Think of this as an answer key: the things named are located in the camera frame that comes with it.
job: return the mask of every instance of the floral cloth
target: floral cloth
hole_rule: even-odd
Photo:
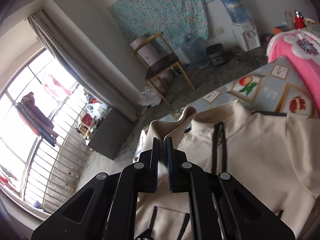
[[[312,33],[293,30],[272,38],[268,61],[286,56],[298,71],[320,111],[320,39]]]
[[[206,3],[213,0],[118,0],[108,10],[129,43],[164,32],[173,49],[193,38],[208,38]]]

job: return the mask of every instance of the silver screw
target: silver screw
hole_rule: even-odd
[[[182,164],[182,167],[185,168],[185,169],[190,169],[192,167],[192,164],[188,163],[188,162],[185,162],[185,163]]]
[[[230,179],[230,174],[227,172],[223,172],[220,174],[220,177],[221,177],[221,179],[227,180],[227,179]]]
[[[135,163],[135,164],[134,164],[134,167],[135,167],[136,169],[142,169],[142,168],[144,167],[144,164],[143,164],[143,163]]]
[[[100,172],[100,173],[97,174],[97,177],[96,177],[96,178],[97,178],[98,180],[104,180],[106,177],[107,177],[107,174],[106,174],[106,173]]]

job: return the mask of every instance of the jacket pocket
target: jacket pocket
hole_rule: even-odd
[[[189,213],[154,206],[149,228],[135,239],[181,240],[189,221]]]

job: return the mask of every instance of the white plastic bag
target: white plastic bag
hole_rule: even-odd
[[[94,118],[97,117],[97,119],[100,119],[101,117],[104,117],[105,114],[108,111],[108,106],[105,103],[94,103],[94,104],[88,104],[87,105],[88,114]]]
[[[145,87],[138,99],[138,104],[140,106],[157,106],[160,102],[161,98],[151,86]]]

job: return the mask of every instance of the jacket sleeve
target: jacket sleeve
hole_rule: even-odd
[[[320,120],[287,116],[287,143],[300,184],[315,198],[320,195]]]

